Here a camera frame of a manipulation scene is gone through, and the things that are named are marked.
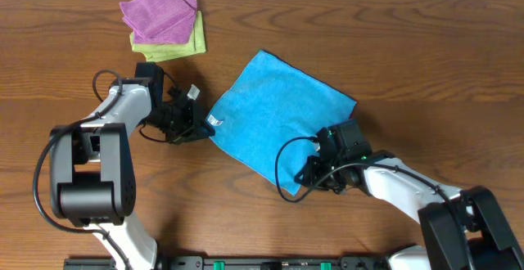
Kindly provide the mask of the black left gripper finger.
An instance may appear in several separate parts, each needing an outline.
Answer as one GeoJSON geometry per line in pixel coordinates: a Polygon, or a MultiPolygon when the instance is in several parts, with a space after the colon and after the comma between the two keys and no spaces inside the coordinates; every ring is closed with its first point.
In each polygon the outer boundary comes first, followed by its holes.
{"type": "Polygon", "coordinates": [[[194,122],[192,135],[194,139],[206,139],[215,135],[215,129],[206,119],[200,119],[194,122]]]}
{"type": "Polygon", "coordinates": [[[176,134],[169,136],[170,144],[183,144],[195,141],[194,133],[176,134]]]}

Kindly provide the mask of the blue microfiber cloth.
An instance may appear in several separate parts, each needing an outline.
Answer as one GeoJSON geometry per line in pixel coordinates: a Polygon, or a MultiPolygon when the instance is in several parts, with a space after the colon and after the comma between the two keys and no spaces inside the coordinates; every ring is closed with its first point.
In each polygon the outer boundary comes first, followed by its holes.
{"type": "Polygon", "coordinates": [[[219,149],[295,195],[300,184],[293,178],[316,153],[309,138],[346,121],[355,106],[346,94],[259,51],[207,120],[219,149]]]}

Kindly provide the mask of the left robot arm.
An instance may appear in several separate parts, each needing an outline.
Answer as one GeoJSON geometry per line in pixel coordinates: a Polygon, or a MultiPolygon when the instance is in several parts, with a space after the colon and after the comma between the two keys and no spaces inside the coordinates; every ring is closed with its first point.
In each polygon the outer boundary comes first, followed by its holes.
{"type": "Polygon", "coordinates": [[[163,77],[115,79],[106,99],[86,118],[52,130],[52,212],[75,233],[94,235],[115,269],[154,269],[158,245],[134,212],[137,184],[129,138],[150,125],[179,145],[208,138],[213,128],[197,104],[200,90],[171,88],[163,101],[163,77]]]}

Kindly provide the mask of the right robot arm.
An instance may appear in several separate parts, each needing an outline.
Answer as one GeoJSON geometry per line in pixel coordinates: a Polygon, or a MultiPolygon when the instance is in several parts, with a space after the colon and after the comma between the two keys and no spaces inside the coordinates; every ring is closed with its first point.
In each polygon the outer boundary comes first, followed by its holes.
{"type": "Polygon", "coordinates": [[[310,156],[296,175],[309,190],[358,188],[420,225],[423,245],[386,256],[386,269],[521,269],[523,252],[494,194],[462,189],[410,169],[390,152],[323,160],[310,156]]]}

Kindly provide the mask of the green folded cloth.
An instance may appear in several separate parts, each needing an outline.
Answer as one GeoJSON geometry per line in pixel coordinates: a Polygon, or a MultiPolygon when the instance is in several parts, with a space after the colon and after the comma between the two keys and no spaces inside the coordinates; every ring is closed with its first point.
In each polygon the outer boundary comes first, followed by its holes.
{"type": "Polygon", "coordinates": [[[134,42],[134,35],[129,35],[133,52],[142,53],[146,61],[161,62],[192,56],[206,52],[203,18],[200,11],[196,13],[196,20],[192,33],[185,44],[138,44],[134,42]]]}

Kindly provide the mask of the purple folded cloth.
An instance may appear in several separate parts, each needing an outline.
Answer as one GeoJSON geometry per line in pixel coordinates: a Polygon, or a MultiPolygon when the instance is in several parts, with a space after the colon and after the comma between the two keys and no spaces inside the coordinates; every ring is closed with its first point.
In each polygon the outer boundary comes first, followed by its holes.
{"type": "Polygon", "coordinates": [[[185,44],[197,17],[197,0],[131,0],[120,2],[123,21],[137,44],[185,44]]]}

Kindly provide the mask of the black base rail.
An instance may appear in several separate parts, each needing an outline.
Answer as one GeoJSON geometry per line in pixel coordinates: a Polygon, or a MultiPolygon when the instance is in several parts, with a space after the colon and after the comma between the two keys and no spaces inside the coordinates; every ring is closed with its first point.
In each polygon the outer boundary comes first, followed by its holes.
{"type": "Polygon", "coordinates": [[[129,269],[157,270],[387,270],[386,258],[347,255],[341,258],[206,258],[202,256],[158,256],[151,263],[131,259],[129,269]]]}

